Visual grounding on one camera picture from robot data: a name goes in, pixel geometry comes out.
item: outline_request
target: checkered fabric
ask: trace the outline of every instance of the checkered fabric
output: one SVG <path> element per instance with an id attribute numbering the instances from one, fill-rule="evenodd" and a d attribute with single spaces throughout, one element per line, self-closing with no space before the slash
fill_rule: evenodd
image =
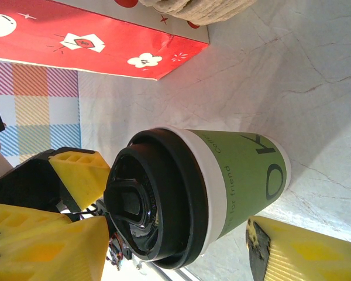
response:
<path id="1" fill-rule="evenodd" d="M 76 71 L 0 62 L 1 153 L 18 165 L 44 150 L 81 147 Z"/>

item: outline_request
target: black plastic lid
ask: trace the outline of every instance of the black plastic lid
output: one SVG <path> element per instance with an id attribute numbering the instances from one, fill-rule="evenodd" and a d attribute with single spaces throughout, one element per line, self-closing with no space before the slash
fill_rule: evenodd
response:
<path id="1" fill-rule="evenodd" d="M 113 164 L 104 202 L 140 259 L 177 269 L 200 254 L 207 193 L 193 154 L 176 134 L 154 129 L 135 135 Z"/>

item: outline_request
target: red box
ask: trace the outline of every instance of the red box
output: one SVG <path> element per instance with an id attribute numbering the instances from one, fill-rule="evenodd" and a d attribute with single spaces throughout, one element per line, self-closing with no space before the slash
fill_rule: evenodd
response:
<path id="1" fill-rule="evenodd" d="M 137 0 L 0 0 L 0 60 L 158 80 L 207 46 Z"/>

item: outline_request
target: beige cloth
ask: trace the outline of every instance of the beige cloth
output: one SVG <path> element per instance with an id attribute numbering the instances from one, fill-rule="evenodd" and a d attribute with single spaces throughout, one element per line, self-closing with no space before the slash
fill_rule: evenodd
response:
<path id="1" fill-rule="evenodd" d="M 244 11 L 256 0 L 139 0 L 160 13 L 185 19 L 196 25 L 227 20 Z"/>

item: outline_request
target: table surface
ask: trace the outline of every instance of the table surface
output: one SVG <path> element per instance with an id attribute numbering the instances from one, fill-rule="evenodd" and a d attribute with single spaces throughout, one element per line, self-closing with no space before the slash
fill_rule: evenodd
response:
<path id="1" fill-rule="evenodd" d="M 79 73 L 82 146 L 112 164 L 158 124 L 267 135 L 287 151 L 292 183 L 260 214 L 351 241 L 351 0 L 259 0 L 209 34 L 158 82 Z M 252 280 L 244 228 L 188 269 Z"/>

